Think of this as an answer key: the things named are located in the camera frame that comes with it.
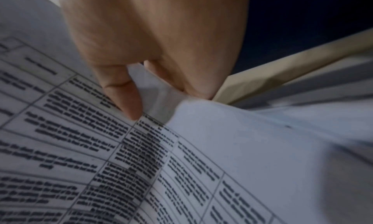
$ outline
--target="page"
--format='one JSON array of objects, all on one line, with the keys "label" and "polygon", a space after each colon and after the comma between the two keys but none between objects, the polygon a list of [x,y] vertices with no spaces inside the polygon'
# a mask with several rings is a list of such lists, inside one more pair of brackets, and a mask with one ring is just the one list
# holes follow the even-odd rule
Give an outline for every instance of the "page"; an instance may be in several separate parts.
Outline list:
[{"label": "page", "polygon": [[186,96],[139,64],[144,114],[128,120],[60,39],[27,28],[0,33],[0,223],[372,220],[359,145]]}]

